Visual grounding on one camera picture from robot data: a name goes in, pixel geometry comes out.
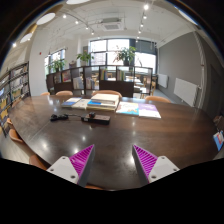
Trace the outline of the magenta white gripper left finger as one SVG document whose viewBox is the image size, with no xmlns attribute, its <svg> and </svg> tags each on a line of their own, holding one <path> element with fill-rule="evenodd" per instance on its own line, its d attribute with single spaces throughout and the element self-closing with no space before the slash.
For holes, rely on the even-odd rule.
<svg viewBox="0 0 224 224">
<path fill-rule="evenodd" d="M 85 187 L 94 156 L 95 145 L 90 145 L 71 157 L 60 157 L 47 171 L 81 187 Z"/>
</svg>

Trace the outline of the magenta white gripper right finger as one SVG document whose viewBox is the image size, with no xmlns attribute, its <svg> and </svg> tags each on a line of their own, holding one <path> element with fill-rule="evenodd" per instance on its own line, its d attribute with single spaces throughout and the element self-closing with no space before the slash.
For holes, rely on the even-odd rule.
<svg viewBox="0 0 224 224">
<path fill-rule="evenodd" d="M 140 183 L 143 186 L 179 170 L 166 156 L 157 157 L 153 153 L 137 145 L 132 146 L 132 155 Z"/>
</svg>

